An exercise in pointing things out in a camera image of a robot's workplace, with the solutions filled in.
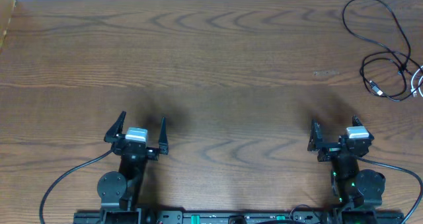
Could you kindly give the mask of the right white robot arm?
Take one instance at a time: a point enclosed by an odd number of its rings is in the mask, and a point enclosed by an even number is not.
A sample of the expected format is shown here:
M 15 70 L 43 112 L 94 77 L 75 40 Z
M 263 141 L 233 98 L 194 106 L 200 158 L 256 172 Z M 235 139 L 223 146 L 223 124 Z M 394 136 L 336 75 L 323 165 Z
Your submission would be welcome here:
M 307 150 L 316 151 L 319 162 L 331 163 L 331 185 L 340 200 L 323 215 L 323 223 L 377 223 L 374 208 L 382 204 L 386 179 L 380 172 L 361 170 L 358 165 L 373 140 L 357 116 L 337 142 L 325 142 L 321 125 L 311 121 Z

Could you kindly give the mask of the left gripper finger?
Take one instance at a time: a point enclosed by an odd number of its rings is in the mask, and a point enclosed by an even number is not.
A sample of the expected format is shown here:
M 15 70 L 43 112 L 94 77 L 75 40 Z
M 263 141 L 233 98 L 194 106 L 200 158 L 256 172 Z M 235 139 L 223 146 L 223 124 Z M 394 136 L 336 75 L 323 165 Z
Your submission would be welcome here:
M 123 130 L 125 118 L 126 118 L 126 112 L 122 111 L 118 119 L 106 132 L 104 136 L 104 141 L 106 143 L 114 143 L 122 138 L 122 130 Z
M 166 118 L 165 117 L 162 117 L 162 120 L 161 120 L 161 130 L 160 130 L 160 134 L 159 134 L 158 144 L 159 144 L 160 154 L 168 155 L 169 154 L 169 142 L 168 142 L 168 139 L 167 139 L 167 125 L 166 125 Z

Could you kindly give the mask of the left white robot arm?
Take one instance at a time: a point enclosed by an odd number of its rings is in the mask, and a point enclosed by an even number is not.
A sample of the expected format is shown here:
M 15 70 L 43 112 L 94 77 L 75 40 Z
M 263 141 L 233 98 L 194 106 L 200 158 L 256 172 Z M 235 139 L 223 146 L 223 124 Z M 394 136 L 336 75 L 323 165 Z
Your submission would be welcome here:
M 166 119 L 161 120 L 158 147 L 147 145 L 148 131 L 128 128 L 123 133 L 126 112 L 122 112 L 104 136 L 111 152 L 121 158 L 117 171 L 104 174 L 97 192 L 101 198 L 100 223 L 156 223 L 157 215 L 150 207 L 138 206 L 138 197 L 149 161 L 169 153 Z

